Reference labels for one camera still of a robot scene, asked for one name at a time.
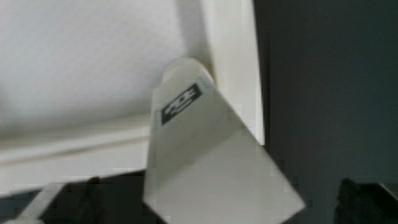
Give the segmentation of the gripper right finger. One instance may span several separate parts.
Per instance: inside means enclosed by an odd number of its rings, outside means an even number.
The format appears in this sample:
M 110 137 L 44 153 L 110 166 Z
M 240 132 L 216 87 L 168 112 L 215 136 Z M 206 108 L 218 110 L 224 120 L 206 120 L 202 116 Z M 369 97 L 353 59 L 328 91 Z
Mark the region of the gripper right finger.
M 343 179 L 335 224 L 398 224 L 398 183 L 357 183 Z

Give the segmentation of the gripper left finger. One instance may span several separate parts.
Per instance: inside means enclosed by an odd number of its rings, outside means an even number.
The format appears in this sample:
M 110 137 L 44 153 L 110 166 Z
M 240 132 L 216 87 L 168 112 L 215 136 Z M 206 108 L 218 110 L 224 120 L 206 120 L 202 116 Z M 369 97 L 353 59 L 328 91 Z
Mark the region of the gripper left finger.
M 7 224 L 149 224 L 144 176 L 49 184 Z

